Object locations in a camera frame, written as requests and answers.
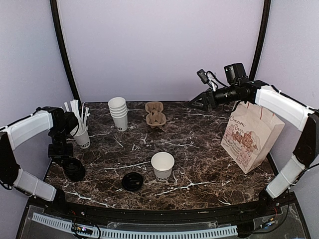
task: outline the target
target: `dark marble table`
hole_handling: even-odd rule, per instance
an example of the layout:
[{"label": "dark marble table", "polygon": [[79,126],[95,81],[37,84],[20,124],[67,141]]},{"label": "dark marble table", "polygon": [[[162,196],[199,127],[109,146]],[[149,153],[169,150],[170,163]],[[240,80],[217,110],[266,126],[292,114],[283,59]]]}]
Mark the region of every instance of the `dark marble table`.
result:
[{"label": "dark marble table", "polygon": [[[181,210],[219,207],[251,202],[273,178],[265,160],[245,175],[220,146],[229,114],[221,108],[212,112],[189,109],[184,102],[164,102],[167,123],[162,128],[146,124],[145,102],[127,103],[129,128],[118,132],[107,103],[89,103],[91,146],[74,156],[86,168],[81,182],[69,181],[52,163],[46,182],[62,188],[67,201],[120,209]],[[170,179],[155,179],[151,157],[166,151],[175,158]],[[122,188],[129,172],[143,175],[137,192]]]}]

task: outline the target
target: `paper bag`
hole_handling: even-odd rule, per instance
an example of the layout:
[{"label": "paper bag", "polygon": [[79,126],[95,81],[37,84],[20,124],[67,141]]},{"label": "paper bag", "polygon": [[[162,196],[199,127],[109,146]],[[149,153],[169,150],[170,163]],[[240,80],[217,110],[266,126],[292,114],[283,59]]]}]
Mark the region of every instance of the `paper bag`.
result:
[{"label": "paper bag", "polygon": [[268,109],[241,102],[229,118],[221,145],[246,174],[263,162],[284,126]]}]

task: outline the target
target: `cup stack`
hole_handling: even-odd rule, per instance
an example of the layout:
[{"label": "cup stack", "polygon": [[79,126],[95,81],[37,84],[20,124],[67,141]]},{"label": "cup stack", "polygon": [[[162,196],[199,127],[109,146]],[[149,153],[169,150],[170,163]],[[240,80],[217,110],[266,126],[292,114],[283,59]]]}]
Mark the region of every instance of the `cup stack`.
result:
[{"label": "cup stack", "polygon": [[128,129],[128,108],[126,101],[122,97],[115,97],[108,102],[111,116],[118,131]]}]

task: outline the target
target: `robotic arm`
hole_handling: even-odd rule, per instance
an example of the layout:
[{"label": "robotic arm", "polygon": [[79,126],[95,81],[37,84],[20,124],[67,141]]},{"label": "robotic arm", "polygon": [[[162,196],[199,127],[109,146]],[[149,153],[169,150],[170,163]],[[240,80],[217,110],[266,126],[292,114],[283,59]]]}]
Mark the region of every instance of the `robotic arm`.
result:
[{"label": "robotic arm", "polygon": [[38,108],[31,114],[11,125],[0,129],[0,183],[6,188],[12,186],[40,197],[54,201],[57,189],[24,171],[16,162],[13,151],[22,143],[44,131],[49,131],[52,144],[49,157],[63,160],[73,156],[72,144],[66,143],[66,135],[78,125],[77,118],[71,112],[61,108]]},{"label": "robotic arm", "polygon": [[[293,185],[318,156],[319,112],[265,82],[249,81],[241,63],[226,66],[224,70],[230,86],[214,89],[209,84],[210,89],[190,101],[191,107],[208,111],[209,106],[215,108],[233,101],[250,102],[269,109],[302,132],[291,159],[266,188],[274,199]],[[210,82],[202,69],[197,74],[203,83]]]}]

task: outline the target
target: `cup lid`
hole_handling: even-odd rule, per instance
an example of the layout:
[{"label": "cup lid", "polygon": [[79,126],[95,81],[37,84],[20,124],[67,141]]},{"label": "cup lid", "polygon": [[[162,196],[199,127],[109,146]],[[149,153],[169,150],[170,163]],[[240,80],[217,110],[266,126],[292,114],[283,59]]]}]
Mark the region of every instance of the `cup lid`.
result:
[{"label": "cup lid", "polygon": [[141,174],[132,172],[126,174],[122,179],[122,186],[125,190],[135,192],[143,185],[143,177]]}]

